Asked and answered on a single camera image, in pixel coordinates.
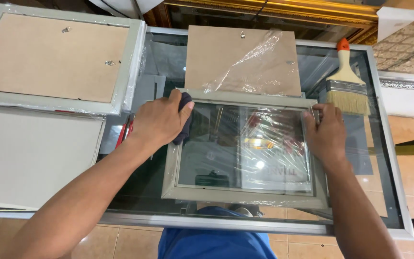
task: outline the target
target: hand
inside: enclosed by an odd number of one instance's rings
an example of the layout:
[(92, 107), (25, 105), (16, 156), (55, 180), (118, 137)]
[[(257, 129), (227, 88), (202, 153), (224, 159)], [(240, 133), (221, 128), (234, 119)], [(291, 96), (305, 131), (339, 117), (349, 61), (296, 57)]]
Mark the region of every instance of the hand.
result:
[(169, 98), (143, 104), (135, 114), (130, 136), (142, 138), (157, 148), (169, 144), (181, 132), (194, 107), (194, 102), (189, 102), (178, 112), (180, 100), (181, 92), (174, 89)]
[(333, 104), (316, 104), (312, 109), (319, 111), (322, 121), (317, 125), (310, 112), (304, 113), (309, 150), (325, 166), (345, 161), (346, 129), (341, 110)]

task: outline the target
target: orange brush handle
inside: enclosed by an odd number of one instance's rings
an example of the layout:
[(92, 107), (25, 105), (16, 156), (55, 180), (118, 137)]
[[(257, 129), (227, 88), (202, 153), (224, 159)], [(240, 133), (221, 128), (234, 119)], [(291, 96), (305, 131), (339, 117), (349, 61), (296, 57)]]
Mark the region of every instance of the orange brush handle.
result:
[(340, 50), (349, 50), (349, 42), (346, 38), (342, 38), (336, 45), (338, 51)]

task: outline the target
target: metal ferrule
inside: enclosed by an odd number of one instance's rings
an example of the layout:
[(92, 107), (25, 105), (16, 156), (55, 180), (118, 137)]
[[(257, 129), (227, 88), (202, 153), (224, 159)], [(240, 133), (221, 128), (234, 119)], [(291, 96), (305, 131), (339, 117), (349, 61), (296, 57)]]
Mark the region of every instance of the metal ferrule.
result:
[(351, 83), (340, 80), (327, 80), (327, 92), (328, 91), (341, 91), (367, 95), (367, 86), (365, 84)]

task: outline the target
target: brush bristles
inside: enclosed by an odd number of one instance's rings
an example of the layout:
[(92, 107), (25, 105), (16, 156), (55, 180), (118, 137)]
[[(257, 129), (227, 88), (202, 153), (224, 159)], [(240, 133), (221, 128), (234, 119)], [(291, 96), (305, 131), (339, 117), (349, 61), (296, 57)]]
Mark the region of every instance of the brush bristles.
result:
[(328, 91), (327, 103), (333, 103), (342, 112), (370, 115), (368, 97), (364, 94)]

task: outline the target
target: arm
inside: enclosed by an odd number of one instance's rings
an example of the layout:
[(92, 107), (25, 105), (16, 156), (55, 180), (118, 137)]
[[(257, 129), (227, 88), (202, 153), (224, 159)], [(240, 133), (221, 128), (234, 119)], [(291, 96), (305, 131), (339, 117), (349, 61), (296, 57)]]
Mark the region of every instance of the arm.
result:
[(194, 103), (179, 113), (180, 99), (180, 91), (173, 90), (169, 99), (144, 104), (129, 138), (45, 203), (16, 234), (3, 258), (55, 259), (73, 250), (133, 171), (181, 132)]
[(317, 104), (322, 122), (305, 114), (309, 149), (325, 168), (335, 236), (347, 259), (401, 258), (386, 226), (360, 187), (345, 156), (346, 130), (341, 110)]

